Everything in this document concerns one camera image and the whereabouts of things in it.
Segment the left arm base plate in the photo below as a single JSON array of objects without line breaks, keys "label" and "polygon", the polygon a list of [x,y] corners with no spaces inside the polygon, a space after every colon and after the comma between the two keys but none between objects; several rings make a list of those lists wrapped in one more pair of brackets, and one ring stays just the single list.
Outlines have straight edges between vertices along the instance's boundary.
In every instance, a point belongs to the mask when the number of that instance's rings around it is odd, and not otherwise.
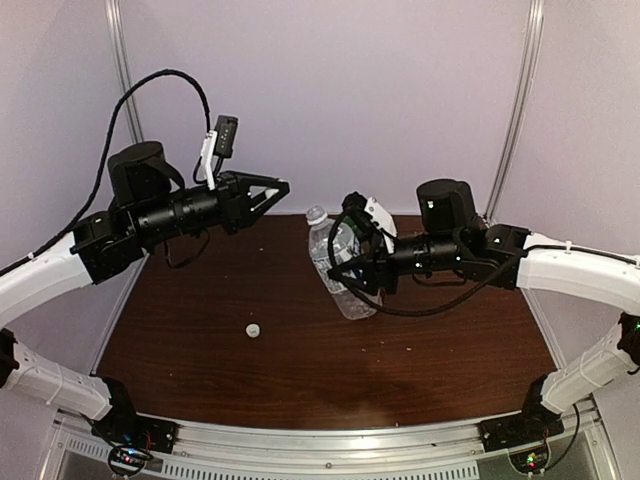
[{"label": "left arm base plate", "polygon": [[113,412],[101,420],[91,420],[90,425],[92,433],[108,445],[164,454],[173,452],[178,430],[173,421]]}]

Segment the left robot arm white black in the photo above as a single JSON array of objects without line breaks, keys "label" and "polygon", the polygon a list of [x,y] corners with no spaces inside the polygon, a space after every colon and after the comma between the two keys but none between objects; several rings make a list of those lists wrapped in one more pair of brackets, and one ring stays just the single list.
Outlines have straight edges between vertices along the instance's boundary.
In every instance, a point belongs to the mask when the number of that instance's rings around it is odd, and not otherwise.
[{"label": "left robot arm white black", "polygon": [[44,359],[6,326],[54,298],[119,275],[173,238],[197,237],[215,226],[229,235],[251,227],[290,186],[275,177],[225,171],[188,188],[158,141],[125,148],[107,167],[114,194],[109,208],[83,217],[52,246],[1,275],[1,385],[104,422],[121,443],[133,444],[144,424],[121,382]]}]

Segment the green plastic bottle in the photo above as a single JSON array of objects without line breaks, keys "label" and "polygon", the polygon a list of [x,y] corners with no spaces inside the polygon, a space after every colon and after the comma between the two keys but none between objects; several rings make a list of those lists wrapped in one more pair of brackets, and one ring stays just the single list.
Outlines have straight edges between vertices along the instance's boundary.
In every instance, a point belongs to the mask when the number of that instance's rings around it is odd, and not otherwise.
[{"label": "green plastic bottle", "polygon": [[365,236],[368,232],[367,222],[361,218],[360,214],[350,213],[349,223],[358,237]]}]

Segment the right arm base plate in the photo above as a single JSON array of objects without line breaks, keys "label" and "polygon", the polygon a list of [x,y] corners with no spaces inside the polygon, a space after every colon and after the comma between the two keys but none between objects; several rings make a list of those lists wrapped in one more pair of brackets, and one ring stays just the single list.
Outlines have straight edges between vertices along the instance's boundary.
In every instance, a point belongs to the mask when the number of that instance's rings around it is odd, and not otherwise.
[{"label": "right arm base plate", "polygon": [[541,408],[481,421],[478,430],[484,451],[493,452],[542,442],[564,425],[559,414]]}]

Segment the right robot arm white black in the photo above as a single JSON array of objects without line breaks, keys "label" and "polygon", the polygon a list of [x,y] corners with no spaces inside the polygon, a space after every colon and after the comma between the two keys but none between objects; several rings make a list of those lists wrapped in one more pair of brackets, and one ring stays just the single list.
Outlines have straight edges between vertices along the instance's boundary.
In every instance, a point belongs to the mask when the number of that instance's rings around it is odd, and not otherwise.
[{"label": "right robot arm white black", "polygon": [[534,382],[523,412],[513,419],[519,440],[535,440],[574,403],[617,377],[639,370],[639,260],[558,241],[522,227],[488,225],[477,213],[464,181],[437,179],[417,190],[423,233],[401,238],[390,214],[357,192],[343,201],[338,223],[355,227],[364,253],[338,262],[329,259],[330,279],[368,301],[393,294],[403,275],[451,271],[474,287],[411,317],[443,313],[491,285],[508,290],[544,290],[613,306],[616,324],[578,359]]}]

